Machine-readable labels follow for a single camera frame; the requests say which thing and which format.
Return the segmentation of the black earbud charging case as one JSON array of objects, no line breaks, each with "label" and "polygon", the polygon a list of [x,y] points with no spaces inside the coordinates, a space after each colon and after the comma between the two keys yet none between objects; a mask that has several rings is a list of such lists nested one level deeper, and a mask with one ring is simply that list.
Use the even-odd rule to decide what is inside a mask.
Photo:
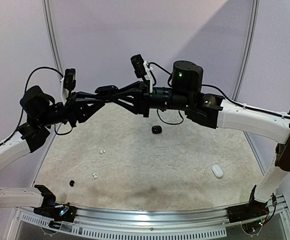
[{"label": "black earbud charging case", "polygon": [[94,92],[97,95],[104,96],[104,95],[112,95],[116,93],[119,88],[115,85],[106,85],[98,87]]}]

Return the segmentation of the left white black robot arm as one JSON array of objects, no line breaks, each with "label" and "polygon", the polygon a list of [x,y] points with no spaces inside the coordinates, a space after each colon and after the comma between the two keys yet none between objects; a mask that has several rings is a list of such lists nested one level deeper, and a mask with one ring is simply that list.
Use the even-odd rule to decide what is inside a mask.
[{"label": "left white black robot arm", "polygon": [[[37,85],[26,90],[20,105],[27,115],[27,121],[0,142],[0,171],[41,148],[50,135],[52,125],[69,123],[74,128],[77,123],[87,121],[105,105],[106,91],[110,89],[99,87],[95,93],[75,92],[64,102],[55,102]],[[55,195],[43,185],[29,188],[0,186],[0,209],[12,207],[32,207],[42,210],[48,217],[55,217],[59,213]]]}]

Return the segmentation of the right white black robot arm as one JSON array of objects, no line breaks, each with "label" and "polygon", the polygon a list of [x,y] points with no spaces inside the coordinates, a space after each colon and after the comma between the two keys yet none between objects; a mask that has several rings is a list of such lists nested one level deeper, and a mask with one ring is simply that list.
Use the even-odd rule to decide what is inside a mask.
[{"label": "right white black robot arm", "polygon": [[238,103],[223,92],[202,93],[202,76],[200,66],[178,60],[173,64],[167,87],[138,81],[116,89],[109,100],[144,117],[150,109],[178,110],[187,119],[207,128],[240,130],[275,141],[275,159],[262,182],[254,187],[251,201],[243,208],[247,218],[254,218],[290,173],[290,110],[275,112]]}]

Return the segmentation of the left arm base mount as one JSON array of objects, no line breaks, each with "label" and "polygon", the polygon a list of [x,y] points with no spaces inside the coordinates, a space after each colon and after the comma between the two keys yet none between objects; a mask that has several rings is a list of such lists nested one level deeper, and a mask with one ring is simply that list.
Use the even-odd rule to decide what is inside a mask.
[{"label": "left arm base mount", "polygon": [[35,207],[33,212],[37,215],[51,218],[55,222],[73,223],[78,208],[70,203],[57,203],[55,195],[44,185],[35,185],[43,197],[40,207]]}]

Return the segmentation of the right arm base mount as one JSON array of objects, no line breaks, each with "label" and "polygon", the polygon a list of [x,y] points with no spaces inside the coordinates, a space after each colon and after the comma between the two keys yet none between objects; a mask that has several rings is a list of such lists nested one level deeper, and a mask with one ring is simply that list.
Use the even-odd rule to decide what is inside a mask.
[{"label": "right arm base mount", "polygon": [[276,213],[278,204],[276,195],[274,193],[272,193],[271,195],[274,211],[271,215],[269,215],[270,211],[268,207],[268,202],[259,202],[255,200],[256,187],[256,185],[253,187],[249,201],[247,203],[234,205],[226,208],[227,217],[230,223],[245,221],[248,219],[266,215],[265,219],[259,223],[259,225],[263,226],[272,219],[272,217]]}]

